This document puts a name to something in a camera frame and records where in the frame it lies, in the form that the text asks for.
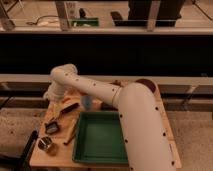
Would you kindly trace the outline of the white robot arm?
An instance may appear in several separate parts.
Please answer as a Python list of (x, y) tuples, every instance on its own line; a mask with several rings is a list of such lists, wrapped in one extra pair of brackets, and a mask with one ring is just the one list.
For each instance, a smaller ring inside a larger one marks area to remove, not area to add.
[(44, 97), (53, 102), (76, 88), (112, 105), (120, 114), (130, 171), (176, 171), (175, 160), (153, 92), (133, 82), (124, 87), (77, 74), (73, 64), (54, 67)]

